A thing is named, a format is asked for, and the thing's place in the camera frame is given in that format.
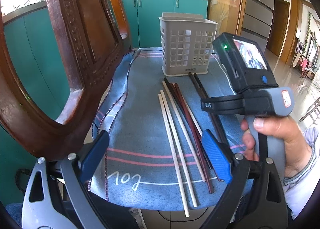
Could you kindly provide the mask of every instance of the blue clamp pad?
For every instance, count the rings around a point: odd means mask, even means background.
[[[96,139],[89,144],[84,144],[79,153],[79,179],[82,183],[92,178],[100,161],[109,146],[109,134],[102,130]]]
[[[225,144],[217,142],[210,130],[203,132],[202,145],[217,176],[229,184],[232,180],[231,166],[233,163],[232,159],[228,157],[227,151],[231,151],[230,148]]]

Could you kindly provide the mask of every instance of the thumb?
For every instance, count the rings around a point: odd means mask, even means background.
[[[253,126],[261,134],[284,139],[286,142],[294,141],[301,136],[299,126],[290,116],[255,118]]]

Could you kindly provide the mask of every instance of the white chopstick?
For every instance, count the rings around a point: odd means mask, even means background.
[[[202,130],[201,130],[200,126],[199,126],[199,123],[197,122],[195,116],[193,115],[193,113],[192,113],[189,105],[187,104],[186,99],[183,97],[183,95],[181,95],[181,96],[182,96],[182,98],[183,98],[183,100],[184,100],[184,103],[186,104],[186,107],[187,107],[188,112],[190,113],[191,119],[193,120],[194,124],[195,124],[196,127],[197,127],[197,130],[199,131],[200,136],[202,137]]]
[[[186,195],[185,195],[185,192],[184,192],[184,189],[183,189],[183,183],[182,183],[182,178],[181,178],[181,174],[180,174],[180,168],[179,168],[179,164],[178,164],[178,160],[177,160],[176,151],[174,149],[174,144],[173,144],[173,140],[172,140],[172,135],[171,135],[171,130],[170,130],[169,122],[168,122],[168,117],[167,117],[167,114],[166,114],[166,111],[165,111],[162,95],[158,94],[158,96],[159,96],[159,101],[160,101],[160,106],[161,106],[162,117],[163,117],[163,120],[164,120],[165,129],[167,131],[167,136],[168,136],[168,140],[169,140],[169,144],[170,144],[173,163],[174,163],[174,167],[175,167],[177,178],[178,178],[178,183],[179,183],[179,188],[180,188],[180,193],[181,193],[184,212],[186,214],[186,217],[189,217],[190,214],[189,214],[189,210],[188,210],[187,199],[186,199]]]
[[[169,88],[167,87],[167,85],[165,84],[165,82],[162,82],[162,84],[163,84],[163,87],[164,87],[164,89],[165,89],[165,91],[166,91],[166,93],[167,93],[167,95],[168,95],[168,97],[169,97],[169,99],[170,99],[172,108],[173,108],[173,110],[174,110],[174,113],[176,114],[176,117],[177,117],[177,119],[178,119],[178,121],[179,121],[179,124],[180,124],[180,126],[181,126],[182,131],[183,131],[183,134],[184,134],[184,136],[185,136],[185,138],[186,138],[186,140],[187,140],[187,143],[188,143],[188,145],[189,145],[189,147],[190,147],[190,150],[191,150],[191,153],[192,153],[192,155],[193,155],[193,158],[195,159],[195,162],[196,162],[196,165],[197,165],[197,167],[198,167],[198,170],[199,170],[201,179],[202,179],[203,182],[205,182],[205,177],[204,177],[203,170],[202,170],[202,167],[201,167],[201,165],[200,165],[198,156],[197,156],[196,151],[195,151],[195,149],[194,149],[194,147],[193,147],[193,145],[192,145],[192,142],[191,142],[191,140],[190,140],[190,137],[189,137],[189,134],[188,134],[188,132],[187,132],[187,129],[186,129],[186,127],[185,127],[185,125],[184,125],[184,123],[183,123],[183,121],[182,121],[182,119],[181,119],[181,116],[180,116],[180,113],[179,113],[179,111],[178,111],[178,109],[177,109],[177,106],[175,105],[174,100],[173,100],[173,98],[172,98],[172,95],[171,95],[171,93],[170,93],[170,91],[169,91]]]
[[[164,102],[164,108],[165,108],[165,111],[167,112],[167,116],[168,116],[169,124],[170,124],[170,127],[171,127],[171,131],[172,131],[172,134],[173,134],[173,137],[174,137],[174,140],[176,142],[176,146],[177,146],[177,149],[178,149],[178,152],[179,152],[179,157],[180,157],[180,160],[181,160],[181,163],[182,163],[184,175],[186,176],[187,185],[188,185],[188,188],[189,188],[189,191],[190,191],[193,207],[197,207],[198,204],[197,204],[196,196],[195,196],[195,193],[193,192],[193,187],[192,187],[191,179],[190,179],[190,176],[189,176],[187,164],[186,164],[186,161],[184,159],[184,155],[183,155],[183,151],[182,151],[182,148],[181,148],[181,145],[180,145],[178,133],[177,133],[176,128],[175,128],[174,123],[173,123],[173,119],[172,119],[172,116],[171,116],[170,108],[169,108],[167,99],[166,99],[166,97],[164,95],[164,92],[161,90],[160,93],[162,95],[162,99],[163,99],[163,102]]]

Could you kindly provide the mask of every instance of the striped cloth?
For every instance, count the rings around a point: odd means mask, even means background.
[[[135,54],[126,55],[117,68],[92,129],[93,138],[100,130],[107,130],[110,134],[110,145],[89,184],[89,189],[107,201],[121,206],[180,211],[183,210],[183,204],[158,101],[158,94],[163,90],[164,75],[161,65],[161,48],[143,48]],[[208,72],[199,75],[199,78],[209,96],[234,94],[225,69],[217,57],[212,56],[210,59]],[[189,77],[174,77],[168,80],[179,84],[202,130],[210,129],[215,134],[208,114],[201,111],[199,96]],[[193,183],[197,208],[216,205],[226,184],[218,182],[211,171],[214,193],[209,194],[173,111],[172,116]],[[243,152],[243,132],[236,116],[220,118],[233,152]],[[180,171],[188,207],[194,209],[181,163]],[[250,188],[249,182],[244,193]]]

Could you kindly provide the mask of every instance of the green plant vine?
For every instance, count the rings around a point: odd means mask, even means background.
[[[304,54],[306,52],[306,49],[307,49],[307,44],[308,44],[309,36],[310,36],[310,23],[311,23],[311,13],[309,12],[309,14],[308,14],[307,35],[306,35],[306,39],[304,40],[303,53],[302,54]]]

